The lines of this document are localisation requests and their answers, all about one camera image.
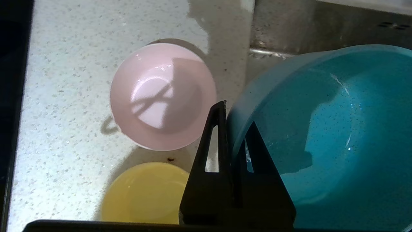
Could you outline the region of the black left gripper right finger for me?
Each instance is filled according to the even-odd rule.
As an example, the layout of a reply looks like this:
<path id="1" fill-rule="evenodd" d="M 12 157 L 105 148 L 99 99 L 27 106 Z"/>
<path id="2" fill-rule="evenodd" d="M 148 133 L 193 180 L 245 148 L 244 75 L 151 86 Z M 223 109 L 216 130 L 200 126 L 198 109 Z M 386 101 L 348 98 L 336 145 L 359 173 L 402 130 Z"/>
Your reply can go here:
<path id="1" fill-rule="evenodd" d="M 293 225 L 295 206 L 253 122 L 233 152 L 235 207 L 248 225 Z"/>

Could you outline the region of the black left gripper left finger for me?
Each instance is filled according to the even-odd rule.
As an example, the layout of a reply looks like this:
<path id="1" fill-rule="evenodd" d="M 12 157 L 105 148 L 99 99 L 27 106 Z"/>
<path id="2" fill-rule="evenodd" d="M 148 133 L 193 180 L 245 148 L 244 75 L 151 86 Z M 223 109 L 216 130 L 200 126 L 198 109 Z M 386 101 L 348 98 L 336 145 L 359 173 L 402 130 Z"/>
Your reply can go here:
<path id="1" fill-rule="evenodd" d="M 218 129 L 218 172 L 206 172 L 212 131 Z M 233 177 L 228 150 L 226 103 L 208 113 L 196 156 L 179 207 L 181 225 L 217 225 L 233 203 Z"/>

